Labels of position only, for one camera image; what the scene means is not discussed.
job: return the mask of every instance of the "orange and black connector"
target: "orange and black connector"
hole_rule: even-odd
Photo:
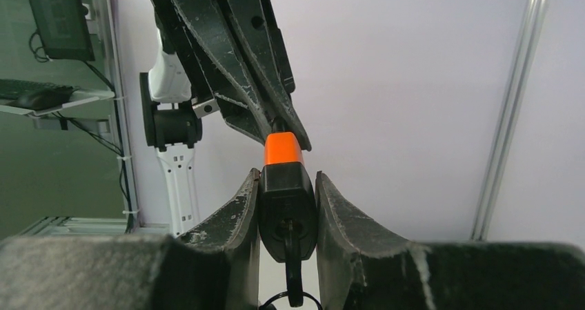
[[[264,147],[260,176],[259,230],[264,246],[277,262],[286,263],[286,290],[291,307],[303,305],[301,261],[317,243],[317,205],[303,155],[295,134],[282,122]]]

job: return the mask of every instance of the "screw hole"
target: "screw hole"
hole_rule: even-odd
[[[251,22],[255,30],[261,30],[264,26],[264,19],[258,16],[253,17]]]

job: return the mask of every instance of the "white wall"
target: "white wall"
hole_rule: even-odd
[[[551,0],[489,240],[585,249],[585,0]]]
[[[464,240],[473,223],[526,0],[272,0],[297,82],[295,108],[342,193],[418,240]],[[149,0],[118,0],[119,43],[147,222],[166,222],[164,178],[144,142],[138,72],[155,58]],[[237,190],[262,147],[204,118],[202,216]]]

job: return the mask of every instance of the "green floor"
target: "green floor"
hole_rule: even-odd
[[[0,78],[106,90],[80,61],[36,62],[28,50],[35,29],[28,0],[0,0]],[[97,102],[63,113],[107,118],[110,107]],[[0,114],[0,239],[44,216],[123,217],[122,210],[113,153],[81,132],[38,130],[28,117]]]

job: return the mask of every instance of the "white shelf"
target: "white shelf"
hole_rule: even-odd
[[[27,108],[15,108],[14,106],[7,106],[9,101],[0,100],[0,113],[12,113],[13,115],[27,115],[29,117],[42,117],[44,115],[48,115],[50,113],[59,112],[61,110],[65,110],[67,108],[72,108],[74,106],[80,106],[87,103],[91,103],[93,101],[101,101],[104,99],[111,99],[114,97],[114,93],[107,90],[87,90],[87,89],[79,89],[71,95],[70,101],[64,103],[62,105],[55,106],[54,108],[49,108],[47,110],[28,110]]]

